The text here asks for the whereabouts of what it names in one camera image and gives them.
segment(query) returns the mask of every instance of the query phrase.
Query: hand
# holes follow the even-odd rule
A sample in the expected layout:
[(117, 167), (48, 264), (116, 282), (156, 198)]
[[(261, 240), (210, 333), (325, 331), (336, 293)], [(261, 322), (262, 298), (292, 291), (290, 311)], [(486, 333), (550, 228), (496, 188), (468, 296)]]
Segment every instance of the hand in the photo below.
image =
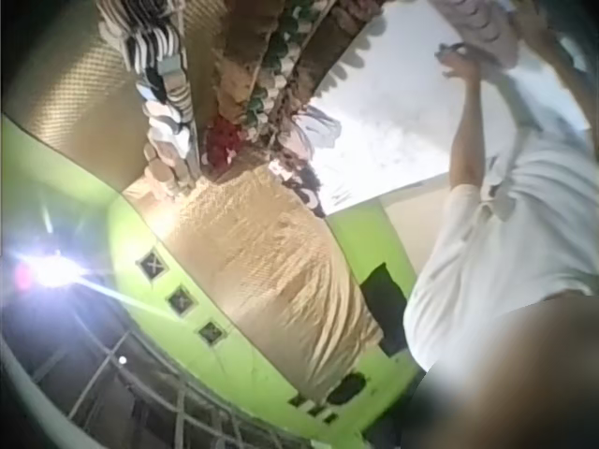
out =
[(512, 18), (516, 32), (539, 56), (551, 59), (560, 55), (560, 42), (535, 0), (521, 0)]
[(448, 72), (443, 74), (444, 77), (462, 78), (466, 82), (481, 81), (480, 61), (464, 44), (456, 44), (451, 47), (441, 44), (439, 51), (435, 53), (435, 57), (442, 65), (450, 68)]

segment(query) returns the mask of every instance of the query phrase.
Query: small window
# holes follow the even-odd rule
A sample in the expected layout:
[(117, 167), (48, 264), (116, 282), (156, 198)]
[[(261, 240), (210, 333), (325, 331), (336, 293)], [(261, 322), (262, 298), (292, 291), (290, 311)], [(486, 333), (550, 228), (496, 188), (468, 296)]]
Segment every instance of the small window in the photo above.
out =
[(289, 404), (293, 405), (295, 408), (299, 408), (303, 404), (305, 404), (306, 401), (307, 401), (307, 399), (304, 396), (302, 396), (300, 393), (298, 393), (295, 397), (293, 397), (289, 400)]
[(210, 321), (198, 332), (198, 335), (206, 341), (209, 346), (214, 346), (217, 342), (225, 337), (225, 331), (217, 326), (213, 321)]
[(314, 405), (312, 409), (310, 409), (308, 411), (308, 414), (310, 416), (313, 416), (314, 418), (316, 418), (319, 414), (321, 414), (327, 407), (325, 407), (324, 405)]
[(189, 312), (194, 305), (194, 300), (185, 291), (183, 287), (179, 287), (175, 292), (170, 295), (167, 299), (170, 307), (179, 315), (183, 316)]
[(339, 418), (339, 415), (337, 413), (331, 413), (329, 416), (327, 416), (325, 418), (325, 424), (330, 426), (335, 421), (337, 421), (338, 418)]
[(145, 257), (139, 260), (138, 266), (150, 281), (154, 281), (158, 276), (167, 271), (167, 266), (158, 256), (156, 249), (152, 249)]

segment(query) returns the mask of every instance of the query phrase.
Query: light fixture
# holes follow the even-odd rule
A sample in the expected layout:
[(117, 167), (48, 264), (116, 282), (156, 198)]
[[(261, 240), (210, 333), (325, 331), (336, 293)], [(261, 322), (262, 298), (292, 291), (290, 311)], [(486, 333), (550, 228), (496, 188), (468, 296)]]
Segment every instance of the light fixture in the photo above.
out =
[(50, 288), (62, 287), (75, 282), (84, 274), (76, 262), (62, 257), (59, 253), (44, 257), (26, 257), (37, 283)]

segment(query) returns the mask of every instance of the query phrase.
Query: person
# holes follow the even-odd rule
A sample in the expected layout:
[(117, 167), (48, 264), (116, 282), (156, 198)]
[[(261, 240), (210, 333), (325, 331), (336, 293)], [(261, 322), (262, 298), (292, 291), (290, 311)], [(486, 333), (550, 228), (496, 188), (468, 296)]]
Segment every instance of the person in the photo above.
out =
[(599, 291), (596, 96), (535, 3), (521, 3), (514, 15), (520, 36), (570, 90), (592, 136), (578, 138), (559, 121), (521, 126), (516, 145), (487, 173), (480, 58), (463, 46), (441, 46), (436, 57), (448, 78), (463, 81), (465, 105), (441, 230), (404, 315), (410, 352), (426, 371), (497, 317)]

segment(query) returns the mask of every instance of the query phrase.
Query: white shirt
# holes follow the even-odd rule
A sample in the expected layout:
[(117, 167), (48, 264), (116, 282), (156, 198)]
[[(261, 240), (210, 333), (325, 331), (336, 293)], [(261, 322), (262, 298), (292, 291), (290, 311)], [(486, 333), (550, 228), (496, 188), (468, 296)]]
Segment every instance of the white shirt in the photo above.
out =
[(591, 148), (567, 133), (527, 132), (489, 172), (493, 198), (453, 189), (404, 328), (425, 370), (458, 337), (564, 290), (596, 293), (599, 187)]

